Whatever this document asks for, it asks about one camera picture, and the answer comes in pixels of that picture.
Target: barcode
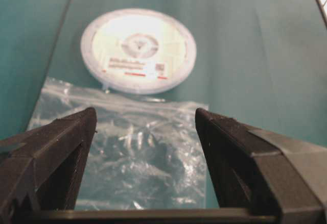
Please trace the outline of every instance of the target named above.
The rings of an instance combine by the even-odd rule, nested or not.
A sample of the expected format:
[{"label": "barcode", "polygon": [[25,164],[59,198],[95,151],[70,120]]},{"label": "barcode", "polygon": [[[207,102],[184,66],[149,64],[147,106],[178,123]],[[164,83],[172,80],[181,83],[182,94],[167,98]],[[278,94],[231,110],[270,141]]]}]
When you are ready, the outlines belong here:
[{"label": "barcode", "polygon": [[155,65],[155,70],[156,71],[164,71],[165,70],[165,65],[164,64],[157,63]]}]

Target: clear plastic bag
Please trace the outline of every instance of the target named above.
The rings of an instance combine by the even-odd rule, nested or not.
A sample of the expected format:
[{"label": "clear plastic bag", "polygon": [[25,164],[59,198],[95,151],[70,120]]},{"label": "clear plastic bag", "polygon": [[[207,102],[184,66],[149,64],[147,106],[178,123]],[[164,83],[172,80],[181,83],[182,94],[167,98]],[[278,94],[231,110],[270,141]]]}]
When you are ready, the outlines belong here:
[{"label": "clear plastic bag", "polygon": [[29,129],[86,107],[98,124],[76,209],[204,208],[206,163],[195,102],[124,97],[48,78]]}]

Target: green surface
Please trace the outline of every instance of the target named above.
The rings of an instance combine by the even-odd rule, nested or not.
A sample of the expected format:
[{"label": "green surface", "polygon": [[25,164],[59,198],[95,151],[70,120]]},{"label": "green surface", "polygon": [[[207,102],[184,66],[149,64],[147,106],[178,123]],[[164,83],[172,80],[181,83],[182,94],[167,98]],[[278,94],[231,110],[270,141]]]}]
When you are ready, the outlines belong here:
[{"label": "green surface", "polygon": [[[0,1],[0,137],[28,123],[66,2]],[[49,76],[100,88],[83,64],[81,35],[100,14],[132,7],[177,18],[197,42],[191,75],[156,96],[327,145],[327,30],[315,0],[72,0]],[[216,206],[211,184],[207,198]]]},{"label": "green surface", "polygon": [[26,129],[67,0],[0,0],[0,139]]}]

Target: white round lid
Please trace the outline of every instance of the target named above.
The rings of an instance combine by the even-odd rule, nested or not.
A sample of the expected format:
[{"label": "white round lid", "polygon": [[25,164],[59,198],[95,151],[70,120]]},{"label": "white round lid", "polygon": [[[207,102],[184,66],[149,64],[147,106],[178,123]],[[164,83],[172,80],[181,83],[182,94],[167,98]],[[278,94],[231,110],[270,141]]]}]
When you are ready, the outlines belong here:
[{"label": "white round lid", "polygon": [[123,9],[90,23],[81,39],[81,52],[86,67],[105,88],[153,94],[188,77],[196,44],[189,30],[168,15]]}]

